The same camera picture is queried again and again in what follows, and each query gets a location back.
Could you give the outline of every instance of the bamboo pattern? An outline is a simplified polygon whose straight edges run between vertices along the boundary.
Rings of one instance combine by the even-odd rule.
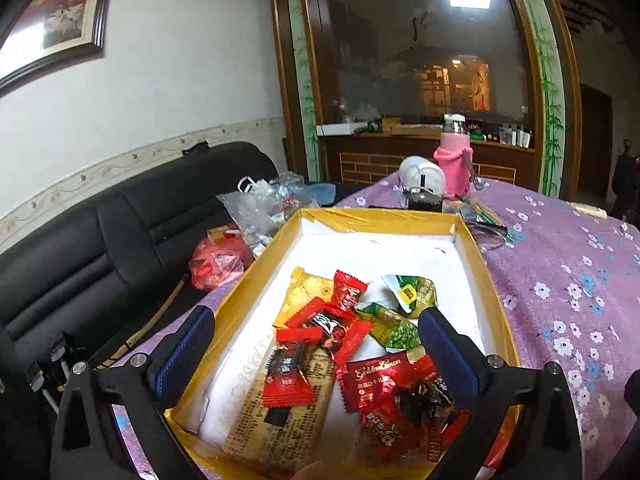
[[[300,0],[289,1],[289,19],[293,40],[293,55],[296,61],[296,79],[300,96],[300,114],[302,115],[302,132],[305,139],[306,168],[310,180],[320,180],[320,164],[318,154],[318,134],[316,133],[316,108],[311,88],[311,72],[309,57],[306,51],[306,33],[302,20],[302,3]]]
[[[539,192],[557,197],[564,162],[564,92],[562,71],[551,19],[543,0],[524,0],[540,66],[544,115]]]

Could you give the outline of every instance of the wooden stick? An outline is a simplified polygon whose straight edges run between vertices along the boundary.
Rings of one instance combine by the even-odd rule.
[[[174,291],[169,295],[166,301],[162,304],[162,306],[158,309],[158,311],[153,315],[153,317],[143,326],[140,330],[138,330],[134,335],[129,337],[127,341],[118,348],[115,353],[109,357],[105,362],[103,362],[98,368],[108,368],[113,365],[118,359],[120,359],[124,354],[130,351],[143,336],[151,330],[153,325],[158,322],[158,319],[166,312],[166,310],[170,307],[170,305],[174,302],[175,297],[184,287],[184,279],[180,280],[180,283],[175,286]]]

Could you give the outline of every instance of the metal screw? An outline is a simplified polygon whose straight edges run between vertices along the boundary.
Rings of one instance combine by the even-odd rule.
[[[86,363],[84,361],[80,361],[74,364],[74,367],[71,368],[71,371],[76,375],[80,375],[82,372],[86,370]]]
[[[504,366],[504,359],[496,354],[488,355],[486,362],[491,368],[502,368]]]
[[[136,368],[138,368],[139,366],[142,366],[144,363],[146,363],[146,354],[135,354],[130,361],[132,366],[135,366]]]
[[[560,375],[562,373],[562,367],[555,361],[549,361],[545,366],[553,375]]]

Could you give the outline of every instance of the picture frame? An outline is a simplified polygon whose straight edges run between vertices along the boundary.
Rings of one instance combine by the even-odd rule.
[[[0,95],[25,76],[100,53],[108,0],[32,0],[0,34]]]

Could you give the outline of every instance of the glass panel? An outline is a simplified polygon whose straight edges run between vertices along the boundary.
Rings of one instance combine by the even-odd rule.
[[[337,73],[336,88],[322,89],[332,121],[462,112],[529,127],[509,0],[318,0],[318,8],[320,59],[335,64],[319,68]]]

